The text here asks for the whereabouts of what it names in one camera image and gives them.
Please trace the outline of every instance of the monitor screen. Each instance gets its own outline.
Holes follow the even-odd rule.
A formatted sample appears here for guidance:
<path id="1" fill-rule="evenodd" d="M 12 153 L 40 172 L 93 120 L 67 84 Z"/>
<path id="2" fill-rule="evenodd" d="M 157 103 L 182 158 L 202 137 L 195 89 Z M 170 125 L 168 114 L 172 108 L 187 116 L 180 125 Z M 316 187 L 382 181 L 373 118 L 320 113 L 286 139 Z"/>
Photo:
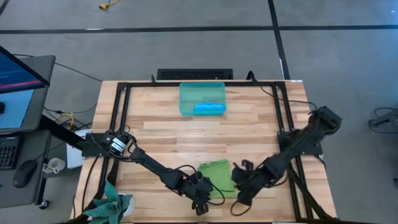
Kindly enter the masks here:
<path id="1" fill-rule="evenodd" d="M 44 82 L 0 52 L 0 93 L 29 90 L 43 86 L 45 86 Z"/>

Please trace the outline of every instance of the gray floor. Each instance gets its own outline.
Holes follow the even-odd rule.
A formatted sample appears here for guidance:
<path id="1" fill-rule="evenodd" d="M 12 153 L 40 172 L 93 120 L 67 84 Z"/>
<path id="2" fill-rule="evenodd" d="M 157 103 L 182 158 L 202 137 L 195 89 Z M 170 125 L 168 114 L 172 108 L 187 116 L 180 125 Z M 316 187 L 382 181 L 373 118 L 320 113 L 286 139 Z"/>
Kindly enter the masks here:
<path id="1" fill-rule="evenodd" d="M 0 29 L 92 29 L 173 26 L 269 26 L 267 1 L 13 0 L 0 16 Z M 398 3 L 387 0 L 277 0 L 281 26 L 398 24 Z M 396 223 L 398 142 L 396 135 L 371 132 L 373 109 L 398 107 L 398 30 L 283 31 L 292 79 L 304 81 L 308 98 L 342 118 L 341 129 L 323 142 L 327 173 L 338 216 L 344 220 Z M 253 70 L 261 79 L 281 79 L 272 31 L 150 34 L 0 35 L 15 54 L 57 56 L 57 62 L 102 80 L 146 80 L 158 68 L 233 68 L 235 78 Z M 46 107 L 79 111 L 91 107 L 100 84 L 56 67 Z M 76 115 L 84 122 L 93 112 Z M 0 223 L 66 220 L 78 172 L 49 180 L 53 204 L 0 210 Z"/>

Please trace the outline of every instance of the wheel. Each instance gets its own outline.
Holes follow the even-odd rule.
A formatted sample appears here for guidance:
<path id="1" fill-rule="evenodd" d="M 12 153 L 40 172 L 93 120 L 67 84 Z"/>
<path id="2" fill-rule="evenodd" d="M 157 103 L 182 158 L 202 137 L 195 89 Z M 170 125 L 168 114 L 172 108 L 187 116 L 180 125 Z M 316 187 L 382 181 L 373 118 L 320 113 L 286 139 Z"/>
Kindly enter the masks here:
<path id="1" fill-rule="evenodd" d="M 48 200 L 43 199 L 41 205 L 39 205 L 39 209 L 45 210 L 49 205 L 50 205 L 50 202 Z"/>

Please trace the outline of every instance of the wooden tabletop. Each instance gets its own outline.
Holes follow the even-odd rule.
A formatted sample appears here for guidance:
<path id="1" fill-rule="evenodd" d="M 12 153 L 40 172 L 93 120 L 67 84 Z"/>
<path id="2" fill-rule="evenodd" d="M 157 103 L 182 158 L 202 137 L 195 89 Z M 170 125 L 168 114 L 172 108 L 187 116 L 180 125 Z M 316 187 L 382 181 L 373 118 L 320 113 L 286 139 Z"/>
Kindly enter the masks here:
<path id="1" fill-rule="evenodd" d="M 103 82 L 93 121 L 93 132 L 103 133 L 109 128 L 116 92 L 116 81 Z M 290 100 L 306 101 L 302 82 L 286 81 Z M 264 87 L 272 93 L 271 88 Z M 118 123 L 124 92 L 119 104 Z M 248 159 L 256 166 L 265 158 L 279 152 L 276 133 L 279 131 L 274 100 L 259 87 L 227 86 L 228 110 L 224 116 L 183 117 L 178 110 L 178 87 L 134 87 L 131 89 L 126 124 L 131 127 L 138 144 L 155 160 L 166 167 L 199 164 L 228 159 L 240 164 Z M 296 128 L 307 125 L 309 107 L 304 103 L 290 103 Z M 336 216 L 325 169 L 313 156 L 302 156 L 309 191 L 331 216 Z M 81 213 L 81 200 L 88 171 L 94 161 L 84 161 L 76 191 L 76 215 Z M 102 158 L 91 174 L 85 197 L 88 205 L 97 191 Z M 183 171 L 191 174 L 189 168 Z M 121 162 L 116 187 L 119 192 L 133 194 L 136 207 L 122 222 L 272 222 L 294 221 L 289 184 L 262 189 L 254 198 L 250 211 L 240 217 L 230 214 L 236 198 L 227 198 L 222 206 L 209 205 L 209 212 L 196 216 L 192 201 L 180 197 L 164 187 L 159 178 L 134 163 Z M 298 191 L 302 216 L 305 217 L 302 194 Z M 234 213 L 246 207 L 237 205 Z"/>

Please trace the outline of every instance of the yellow cable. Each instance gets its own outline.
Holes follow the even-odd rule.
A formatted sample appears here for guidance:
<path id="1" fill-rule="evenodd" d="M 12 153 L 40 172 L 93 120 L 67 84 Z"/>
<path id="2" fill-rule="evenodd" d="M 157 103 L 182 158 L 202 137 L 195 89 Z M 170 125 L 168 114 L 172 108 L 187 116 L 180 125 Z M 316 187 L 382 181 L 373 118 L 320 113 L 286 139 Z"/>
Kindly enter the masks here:
<path id="1" fill-rule="evenodd" d="M 111 3 L 109 3 L 109 4 L 100 4 L 100 5 L 99 5 L 99 8 L 102 9 L 102 10 L 107 10 L 108 7 L 110 7 L 110 6 L 112 6 L 112 5 L 116 4 L 116 3 L 118 3 L 119 1 L 120 1 L 120 0 L 116 0 L 116 1 L 111 2 Z"/>
<path id="2" fill-rule="evenodd" d="M 69 117 L 72 119 L 72 122 L 70 123 L 70 129 L 69 129 L 69 130 L 71 130 L 71 128 L 73 127 L 73 122 L 75 121 L 75 119 L 73 118 L 73 115 L 72 115 L 72 114 L 68 114 L 68 113 L 61 114 L 60 116 L 58 116 L 57 118 L 55 118 L 55 122 L 57 122 L 58 119 L 60 119 L 60 118 L 62 118 L 62 117 L 64 117 L 64 116 L 69 116 Z"/>

